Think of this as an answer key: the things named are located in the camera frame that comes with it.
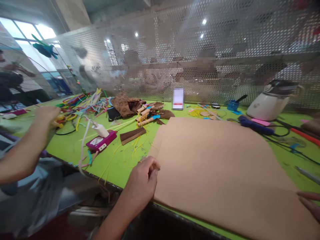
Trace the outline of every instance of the green table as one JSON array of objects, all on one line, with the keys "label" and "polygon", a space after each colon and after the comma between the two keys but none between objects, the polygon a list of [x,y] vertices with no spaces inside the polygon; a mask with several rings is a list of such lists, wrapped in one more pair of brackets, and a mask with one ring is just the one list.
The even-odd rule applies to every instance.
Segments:
[{"label": "green table", "polygon": [[[62,100],[54,100],[47,103],[43,103],[41,105],[56,105],[61,102]],[[185,110],[183,111],[173,111],[173,112],[176,117],[191,117],[189,115],[188,110],[193,107],[197,107],[197,105],[191,105],[191,107],[189,107],[188,109],[185,108]],[[18,137],[23,136],[25,132],[28,130],[30,124],[34,119],[33,115],[34,115],[35,108],[36,108],[35,106],[28,107],[27,109],[30,109],[31,112],[28,112],[27,114],[23,114],[15,119],[9,119],[9,120],[2,119],[0,122],[0,126],[2,127],[2,129],[5,129],[6,131],[8,131],[9,133],[12,133],[15,136],[18,136]],[[166,106],[164,107],[164,109],[171,110],[171,103],[166,103]],[[239,108],[239,110],[242,110],[243,113],[246,112],[245,108]],[[234,113],[229,112],[227,110],[221,111],[221,116],[225,114],[226,116],[222,117],[223,120],[226,120],[227,118],[238,117]],[[283,120],[284,122],[287,122],[294,126],[301,125],[300,119],[307,119],[307,120],[312,119],[310,116],[302,115],[302,114],[294,114],[294,113],[283,113],[281,114],[281,117],[284,119]],[[132,118],[122,120],[122,121],[126,122],[126,121],[130,121],[131,119]],[[85,118],[82,118],[81,122],[85,125],[87,124],[87,122],[85,121]],[[96,118],[96,122],[99,124],[103,124],[105,128],[109,128],[111,126],[111,122],[108,122],[108,118],[106,118],[106,114],[102,114],[98,118]],[[146,128],[148,135],[147,134],[142,135],[139,141],[137,142],[137,144],[135,144],[134,146],[132,146],[132,143],[134,143],[135,140],[122,146],[119,134],[134,130],[136,128],[136,125],[133,123],[121,129],[117,133],[117,138],[107,147],[106,150],[104,150],[102,153],[100,153],[97,156],[92,166],[84,168],[84,170],[86,170],[87,172],[97,177],[101,177],[103,180],[106,180],[120,188],[124,188],[132,168],[137,164],[137,162],[142,157],[147,156],[148,151],[153,142],[153,139],[155,137],[155,134],[158,130],[158,127],[159,125],[156,122],[152,122],[148,124]],[[69,132],[71,130],[73,130],[73,127],[71,123],[68,122],[65,125],[65,127],[60,130],[60,132]],[[85,127],[80,125],[78,132],[74,132],[65,136],[54,135],[49,145],[47,146],[46,150],[50,154],[66,161],[69,164],[77,165],[80,159],[81,140],[83,138],[84,132],[85,132]],[[285,132],[286,132],[285,128],[278,128],[276,130],[276,133],[280,135],[284,134]],[[97,136],[96,132],[90,128],[88,131],[85,143],[93,139],[95,136]],[[299,150],[302,151],[308,157],[320,162],[320,159],[319,159],[320,150],[315,144],[308,142],[307,140],[305,140],[304,138],[300,137],[295,133],[290,133],[289,136],[295,136],[304,140],[307,143],[307,146],[306,148],[299,148]],[[294,183],[298,186],[299,189],[304,191],[320,192],[319,185],[317,185],[316,183],[312,182],[305,176],[298,173],[294,168],[295,166],[301,167],[307,170],[308,172],[320,177],[319,166],[315,165],[314,163],[308,160],[305,160],[299,155],[290,153],[287,149],[277,146],[274,143],[269,142],[269,145],[273,149],[279,161],[279,164],[282,166],[282,168],[286,171],[287,175],[294,181]],[[87,147],[84,148],[84,154],[86,155],[88,154]],[[206,222],[203,222],[201,220],[192,218],[190,216],[187,216],[178,212],[175,212],[175,213],[177,213],[179,216],[189,219],[192,222],[195,222],[227,238],[245,239],[235,233],[229,232],[220,227],[208,224]]]}]

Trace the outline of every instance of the pink power bank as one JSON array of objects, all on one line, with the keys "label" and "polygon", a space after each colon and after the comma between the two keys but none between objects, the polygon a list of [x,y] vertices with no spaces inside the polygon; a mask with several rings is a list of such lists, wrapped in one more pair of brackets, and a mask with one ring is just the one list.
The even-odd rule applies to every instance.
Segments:
[{"label": "pink power bank", "polygon": [[24,110],[24,109],[19,109],[19,110],[16,110],[16,111],[12,111],[12,112],[10,112],[10,113],[13,113],[13,114],[15,114],[15,115],[18,116],[18,115],[27,113],[27,111]]},{"label": "pink power bank", "polygon": [[108,130],[109,135],[106,138],[95,137],[90,142],[86,143],[86,146],[92,151],[99,151],[101,153],[114,139],[116,139],[117,134],[115,131]]}]

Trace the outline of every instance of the phone screen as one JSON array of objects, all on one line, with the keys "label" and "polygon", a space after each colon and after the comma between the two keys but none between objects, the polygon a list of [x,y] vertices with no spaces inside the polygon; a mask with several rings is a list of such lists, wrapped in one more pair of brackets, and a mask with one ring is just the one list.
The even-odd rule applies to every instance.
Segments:
[{"label": "phone screen", "polygon": [[173,110],[183,110],[183,88],[173,89]]}]

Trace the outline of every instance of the pink sticky note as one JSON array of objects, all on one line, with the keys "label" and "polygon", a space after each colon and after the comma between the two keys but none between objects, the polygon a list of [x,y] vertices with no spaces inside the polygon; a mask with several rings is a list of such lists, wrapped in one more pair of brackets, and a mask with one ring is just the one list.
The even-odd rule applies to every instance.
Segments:
[{"label": "pink sticky note", "polygon": [[256,123],[259,123],[259,124],[261,124],[261,125],[263,125],[263,126],[269,126],[269,125],[270,125],[270,123],[267,122],[267,121],[262,121],[262,120],[255,119],[255,118],[252,118],[251,121],[254,121],[254,122],[256,122]]}]

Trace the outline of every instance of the white electric kettle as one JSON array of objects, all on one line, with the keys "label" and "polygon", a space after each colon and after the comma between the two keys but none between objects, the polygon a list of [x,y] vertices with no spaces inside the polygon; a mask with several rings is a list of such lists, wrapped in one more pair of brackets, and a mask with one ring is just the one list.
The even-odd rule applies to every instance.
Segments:
[{"label": "white electric kettle", "polygon": [[[298,95],[294,90],[300,89]],[[247,115],[259,120],[275,120],[289,101],[289,97],[302,96],[303,87],[295,82],[274,79],[264,87],[264,91],[251,103]]]}]

